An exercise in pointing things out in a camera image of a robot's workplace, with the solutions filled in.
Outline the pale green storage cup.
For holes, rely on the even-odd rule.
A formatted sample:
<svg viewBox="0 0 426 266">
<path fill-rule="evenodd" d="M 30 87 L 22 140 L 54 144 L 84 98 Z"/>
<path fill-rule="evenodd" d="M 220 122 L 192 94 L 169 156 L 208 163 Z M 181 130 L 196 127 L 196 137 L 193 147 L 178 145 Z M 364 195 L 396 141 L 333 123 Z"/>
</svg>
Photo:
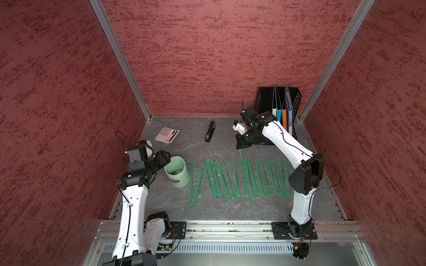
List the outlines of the pale green storage cup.
<svg viewBox="0 0 426 266">
<path fill-rule="evenodd" d="M 164 167 L 164 171 L 172 185 L 176 188 L 185 187 L 190 181 L 190 174 L 186 163 L 180 156 L 173 156 L 170 162 Z"/>
</svg>

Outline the green straw thirteenth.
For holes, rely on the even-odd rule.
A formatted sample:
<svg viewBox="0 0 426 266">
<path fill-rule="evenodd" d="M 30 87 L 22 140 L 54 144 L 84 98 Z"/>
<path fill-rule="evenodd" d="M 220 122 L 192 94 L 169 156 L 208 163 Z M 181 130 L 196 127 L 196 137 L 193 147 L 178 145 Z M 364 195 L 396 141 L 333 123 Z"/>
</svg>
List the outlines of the green straw thirteenth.
<svg viewBox="0 0 426 266">
<path fill-rule="evenodd" d="M 219 171 L 220 171 L 220 175 L 221 175 L 222 181 L 223 181 L 224 186 L 225 186 L 226 197 L 227 197 L 228 201 L 231 201 L 231 197 L 230 197 L 229 190 L 227 188 L 227 183 L 226 183 L 226 180 L 225 180 L 225 175 L 224 175 L 224 172 L 223 172 L 223 169 L 221 167 L 221 163 L 220 162 L 218 162 L 218 167 L 219 167 Z"/>
</svg>

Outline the green straw fourteenth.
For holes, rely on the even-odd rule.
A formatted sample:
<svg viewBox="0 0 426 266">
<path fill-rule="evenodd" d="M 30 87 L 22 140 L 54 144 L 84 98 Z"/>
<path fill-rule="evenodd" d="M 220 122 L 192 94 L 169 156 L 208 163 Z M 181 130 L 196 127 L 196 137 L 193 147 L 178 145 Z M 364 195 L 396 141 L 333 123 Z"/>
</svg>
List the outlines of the green straw fourteenth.
<svg viewBox="0 0 426 266">
<path fill-rule="evenodd" d="M 231 179 L 228 164 L 227 164 L 226 161 L 224 161 L 224 164 L 225 164 L 225 170 L 226 170 L 226 173 L 227 173 L 227 177 L 229 179 L 229 183 L 230 183 L 230 186 L 231 186 L 231 190 L 232 190 L 232 193 L 233 193 L 233 197 L 234 197 L 234 199 L 237 199 L 237 194 L 236 194 L 235 187 L 234 187 L 234 184 L 233 184 L 232 179 Z"/>
</svg>

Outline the green straw twelfth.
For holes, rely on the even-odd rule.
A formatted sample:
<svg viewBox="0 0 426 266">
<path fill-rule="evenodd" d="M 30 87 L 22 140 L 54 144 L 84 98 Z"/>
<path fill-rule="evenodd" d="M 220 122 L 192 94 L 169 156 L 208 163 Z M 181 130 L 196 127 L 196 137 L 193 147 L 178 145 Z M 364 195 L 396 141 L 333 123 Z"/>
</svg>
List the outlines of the green straw twelfth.
<svg viewBox="0 0 426 266">
<path fill-rule="evenodd" d="M 211 173 L 211 177 L 212 177 L 212 180 L 213 180 L 212 182 L 213 182 L 215 197 L 219 197 L 219 193 L 218 193 L 217 186 L 216 186 L 216 179 L 215 179 L 213 167 L 212 167 L 212 164 L 211 164 L 211 159 L 208 159 L 208 164 L 209 164 L 209 170 L 210 170 L 210 173 Z"/>
</svg>

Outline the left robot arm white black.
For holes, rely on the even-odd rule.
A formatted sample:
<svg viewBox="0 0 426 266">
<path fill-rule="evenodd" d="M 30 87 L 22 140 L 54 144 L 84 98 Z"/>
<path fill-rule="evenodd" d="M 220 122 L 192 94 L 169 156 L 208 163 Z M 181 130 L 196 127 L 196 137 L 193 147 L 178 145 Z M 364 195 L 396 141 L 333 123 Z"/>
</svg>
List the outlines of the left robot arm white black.
<svg viewBox="0 0 426 266">
<path fill-rule="evenodd" d="M 154 153 L 148 145 L 126 151 L 128 170 L 120 178 L 118 189 L 123 207 L 119 235 L 112 259 L 105 266 L 156 266 L 156 252 L 162 235 L 170 226 L 165 212 L 144 218 L 149 186 L 156 173 L 171 162 L 169 152 Z"/>
</svg>

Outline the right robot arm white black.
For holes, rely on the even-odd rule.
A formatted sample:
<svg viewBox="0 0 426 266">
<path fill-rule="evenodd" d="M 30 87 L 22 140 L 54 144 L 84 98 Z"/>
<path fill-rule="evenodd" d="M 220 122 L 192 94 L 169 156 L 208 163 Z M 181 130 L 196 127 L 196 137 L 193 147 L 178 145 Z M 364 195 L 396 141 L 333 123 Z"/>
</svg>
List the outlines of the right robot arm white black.
<svg viewBox="0 0 426 266">
<path fill-rule="evenodd" d="M 314 223 L 312 201 L 323 178 L 324 156 L 314 154 L 300 144 L 269 111 L 258 114 L 253 108 L 247 108 L 234 121 L 233 129 L 238 132 L 236 149 L 269 143 L 289 160 L 294 168 L 288 178 L 294 191 L 294 202 L 288 218 L 288 231 L 293 239 L 304 238 Z"/>
</svg>

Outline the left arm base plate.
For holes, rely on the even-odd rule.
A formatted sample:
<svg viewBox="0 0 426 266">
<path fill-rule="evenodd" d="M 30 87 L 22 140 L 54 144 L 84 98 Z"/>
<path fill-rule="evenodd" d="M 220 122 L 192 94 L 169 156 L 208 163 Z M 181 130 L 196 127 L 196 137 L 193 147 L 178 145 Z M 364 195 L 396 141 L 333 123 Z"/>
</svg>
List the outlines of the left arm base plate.
<svg viewBox="0 0 426 266">
<path fill-rule="evenodd" d="M 185 239 L 187 222 L 171 221 L 171 229 L 165 235 L 165 239 Z"/>
</svg>

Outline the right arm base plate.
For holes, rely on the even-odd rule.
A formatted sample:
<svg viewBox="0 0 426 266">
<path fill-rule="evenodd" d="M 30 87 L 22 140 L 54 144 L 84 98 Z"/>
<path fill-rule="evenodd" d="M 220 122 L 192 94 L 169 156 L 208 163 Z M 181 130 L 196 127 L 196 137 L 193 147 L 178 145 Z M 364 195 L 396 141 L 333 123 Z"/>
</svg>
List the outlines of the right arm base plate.
<svg viewBox="0 0 426 266">
<path fill-rule="evenodd" d="M 303 238 L 305 240 L 318 239 L 315 227 L 311 223 L 307 223 L 306 225 L 299 225 L 295 222 L 272 222 L 271 227 L 275 240 L 285 239 L 291 241 L 300 241 Z"/>
</svg>

